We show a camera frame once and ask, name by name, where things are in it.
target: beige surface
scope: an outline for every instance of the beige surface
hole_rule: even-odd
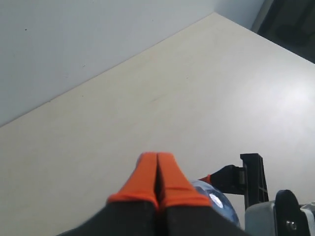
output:
[[[146,150],[190,179],[258,152],[271,198],[313,200],[314,101],[313,64],[212,14],[0,129],[0,235],[77,226]]]

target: blue transparent ball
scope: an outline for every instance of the blue transparent ball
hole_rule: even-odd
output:
[[[223,193],[212,185],[201,180],[195,180],[191,183],[199,193],[209,198],[212,203],[212,208],[216,212],[231,221],[233,224],[240,226],[240,221],[231,202]]]

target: white table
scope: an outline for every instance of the white table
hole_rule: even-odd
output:
[[[147,150],[189,179],[258,152],[270,198],[307,202],[314,143],[315,66],[212,14],[0,129],[0,235],[79,225]]]

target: screw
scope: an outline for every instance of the screw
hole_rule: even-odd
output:
[[[286,221],[286,227],[289,231],[295,231],[297,229],[297,225],[293,221]]]

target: white wall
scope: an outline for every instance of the white wall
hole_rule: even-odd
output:
[[[263,0],[2,0],[0,126],[217,11],[250,28]]]

